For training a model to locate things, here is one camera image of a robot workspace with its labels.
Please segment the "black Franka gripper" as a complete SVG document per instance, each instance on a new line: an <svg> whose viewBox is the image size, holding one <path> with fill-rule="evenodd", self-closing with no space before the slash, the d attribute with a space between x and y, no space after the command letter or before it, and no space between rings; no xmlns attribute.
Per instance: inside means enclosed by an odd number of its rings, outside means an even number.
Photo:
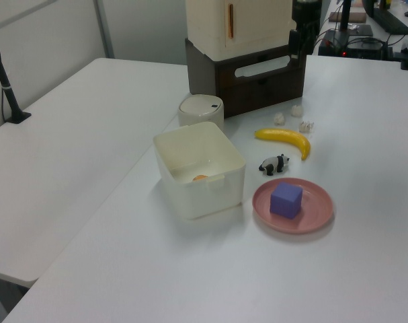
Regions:
<svg viewBox="0 0 408 323"><path fill-rule="evenodd" d="M315 26L319 26L321 19L321 0L293 0L292 19L297 28L304 28L303 52L310 55L314 49ZM299 31L291 30L288 39L288 52L292 59L299 56Z"/></svg>

